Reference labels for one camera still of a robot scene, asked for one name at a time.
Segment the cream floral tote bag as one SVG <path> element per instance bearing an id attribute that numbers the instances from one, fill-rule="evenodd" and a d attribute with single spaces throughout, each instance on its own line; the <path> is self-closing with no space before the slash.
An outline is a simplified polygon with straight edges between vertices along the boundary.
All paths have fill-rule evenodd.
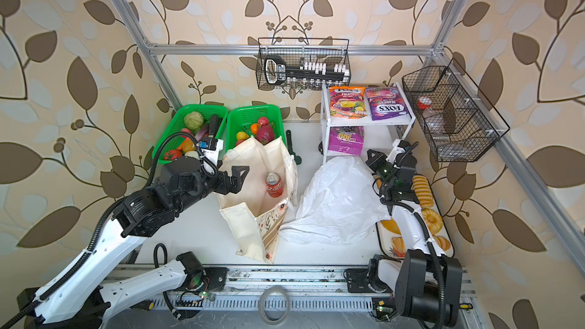
<path id="1" fill-rule="evenodd" d="M 287 211 L 298 203 L 298 173 L 294 157 L 278 137 L 263 145 L 250 138 L 230 149 L 222 159 L 221 169 L 229 172 L 233 166 L 248 166 L 242 190 L 237 194 L 219 195 L 219 212 L 228 223 L 237 241 L 237 254 L 273 264 L 279 244 L 279 229 Z M 283 184 L 283 193 L 272 197 L 266 177 L 274 172 Z"/>

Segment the red cola can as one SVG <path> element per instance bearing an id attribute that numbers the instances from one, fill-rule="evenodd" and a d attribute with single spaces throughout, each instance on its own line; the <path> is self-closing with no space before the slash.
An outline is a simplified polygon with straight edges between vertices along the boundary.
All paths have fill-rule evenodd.
<path id="1" fill-rule="evenodd" d="M 280 175 L 270 172 L 265 178 L 267 193 L 272 198 L 280 197 L 284 191 L 284 184 Z"/>

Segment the purple snack packet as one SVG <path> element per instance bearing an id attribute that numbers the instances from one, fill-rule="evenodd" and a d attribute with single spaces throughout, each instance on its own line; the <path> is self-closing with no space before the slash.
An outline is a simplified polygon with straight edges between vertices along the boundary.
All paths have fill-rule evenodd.
<path id="1" fill-rule="evenodd" d="M 361 155 L 365 142 L 362 126 L 337 126 L 330 129 L 328 151 Z"/>

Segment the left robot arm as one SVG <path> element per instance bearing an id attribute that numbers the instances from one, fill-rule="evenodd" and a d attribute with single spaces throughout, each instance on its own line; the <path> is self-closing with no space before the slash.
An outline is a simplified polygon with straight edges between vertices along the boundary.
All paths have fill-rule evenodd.
<path id="1" fill-rule="evenodd" d="M 143 189 L 110 205 L 76 260 L 46 285 L 24 290 L 18 297 L 20 311 L 3 326 L 11 328 L 29 316 L 32 328 L 99 328 L 151 295 L 186 286 L 203 269 L 190 252 L 118 284 L 102 282 L 131 251 L 187 208 L 211 193 L 242 190 L 248 166 L 222 172 L 220 161 L 209 160 L 200 146 L 195 151 L 196 158 L 181 156 L 165 164 L 158 177 L 152 165 Z"/>

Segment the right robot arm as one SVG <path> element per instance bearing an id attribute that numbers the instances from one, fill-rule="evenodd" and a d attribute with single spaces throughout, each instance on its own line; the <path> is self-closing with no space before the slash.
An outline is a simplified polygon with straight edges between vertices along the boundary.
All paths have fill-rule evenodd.
<path id="1" fill-rule="evenodd" d="M 389 296 L 389 304 L 375 307 L 376 318 L 389 310 L 390 317 L 415 319 L 422 328 L 454 327 L 463 269 L 440 247 L 424 221 L 414 192 L 416 148 L 416 143 L 399 140 L 388 155 L 368 150 L 366 161 L 375 177 L 373 190 L 401 231 L 405 257 L 397 260 L 377 254 L 367 268 L 344 271 L 344 279 L 350 293 Z"/>

